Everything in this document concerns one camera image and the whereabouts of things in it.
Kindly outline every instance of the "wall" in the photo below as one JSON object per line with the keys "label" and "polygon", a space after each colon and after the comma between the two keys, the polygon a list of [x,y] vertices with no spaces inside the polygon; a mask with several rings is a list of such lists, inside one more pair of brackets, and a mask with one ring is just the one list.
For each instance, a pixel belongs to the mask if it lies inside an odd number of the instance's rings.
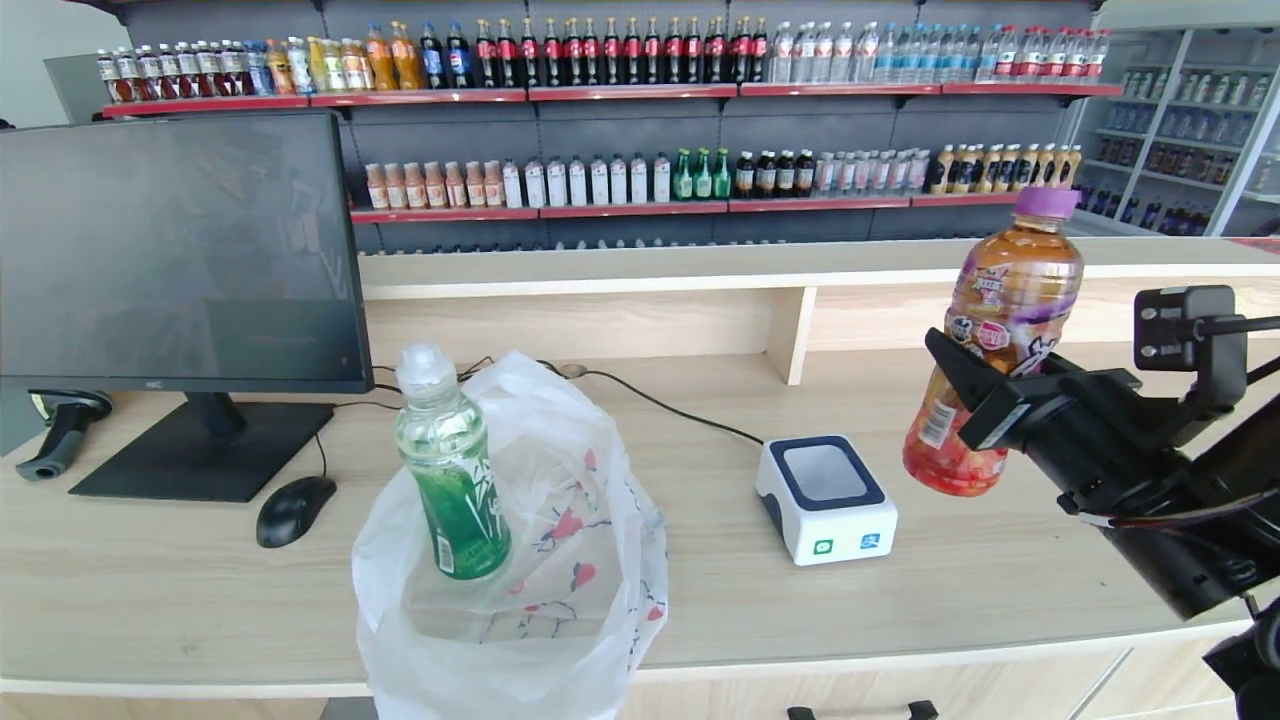
{"label": "wall", "polygon": [[0,0],[0,118],[19,128],[63,124],[46,58],[129,42],[115,18],[67,0]]}

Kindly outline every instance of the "plastic bag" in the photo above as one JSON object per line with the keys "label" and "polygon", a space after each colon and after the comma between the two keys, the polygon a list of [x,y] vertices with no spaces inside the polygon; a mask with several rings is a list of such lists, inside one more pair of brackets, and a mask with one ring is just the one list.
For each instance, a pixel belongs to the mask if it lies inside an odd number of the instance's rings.
{"label": "plastic bag", "polygon": [[462,389],[484,410],[511,557],[445,578],[413,477],[383,488],[351,555],[379,720],[613,717],[667,620],[662,514],[613,419],[563,378],[512,354]]}

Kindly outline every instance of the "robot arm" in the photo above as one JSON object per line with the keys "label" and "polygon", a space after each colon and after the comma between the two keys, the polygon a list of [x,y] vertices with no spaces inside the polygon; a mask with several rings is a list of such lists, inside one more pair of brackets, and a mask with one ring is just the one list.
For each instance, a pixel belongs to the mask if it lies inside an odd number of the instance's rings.
{"label": "robot arm", "polygon": [[1280,369],[1277,359],[1249,373],[1242,334],[1280,323],[1236,315],[1226,286],[1144,291],[1134,305],[1135,365],[1196,372],[1183,398],[1142,397],[1129,372],[1088,372],[1057,355],[1039,375],[1009,378],[936,329],[924,343],[973,413],[960,438],[1030,457],[1062,492],[1062,510],[1097,525],[1179,616],[1251,602],[1253,628],[1204,660],[1243,720],[1274,717],[1280,600],[1260,611],[1248,593],[1280,577],[1280,396],[1199,457],[1176,448]]}

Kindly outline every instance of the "monitor screen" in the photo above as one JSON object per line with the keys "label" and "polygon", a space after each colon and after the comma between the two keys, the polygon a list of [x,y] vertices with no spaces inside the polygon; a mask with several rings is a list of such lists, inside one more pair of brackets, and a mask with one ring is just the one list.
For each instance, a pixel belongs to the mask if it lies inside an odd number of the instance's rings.
{"label": "monitor screen", "polygon": [[8,132],[0,169],[6,383],[370,389],[330,115]]}

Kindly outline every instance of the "green bottle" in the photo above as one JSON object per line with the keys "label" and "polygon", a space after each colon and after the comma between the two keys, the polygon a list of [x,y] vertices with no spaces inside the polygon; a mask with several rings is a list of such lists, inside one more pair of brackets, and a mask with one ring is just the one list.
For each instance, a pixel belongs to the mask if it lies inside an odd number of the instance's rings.
{"label": "green bottle", "polygon": [[677,202],[694,196],[694,176],[689,172],[689,150],[684,147],[676,156],[676,172],[671,176],[671,193]]}
{"label": "green bottle", "polygon": [[728,170],[728,147],[721,147],[716,154],[716,177],[713,178],[712,193],[716,200],[728,200],[730,192],[733,190],[733,177]]}
{"label": "green bottle", "polygon": [[456,580],[484,578],[511,555],[511,528],[480,407],[458,389],[453,363],[435,345],[406,347],[396,377],[406,402],[396,445],[417,480],[435,566]]}
{"label": "green bottle", "polygon": [[698,170],[694,172],[694,197],[698,200],[712,199],[712,151],[705,147],[698,149]]}

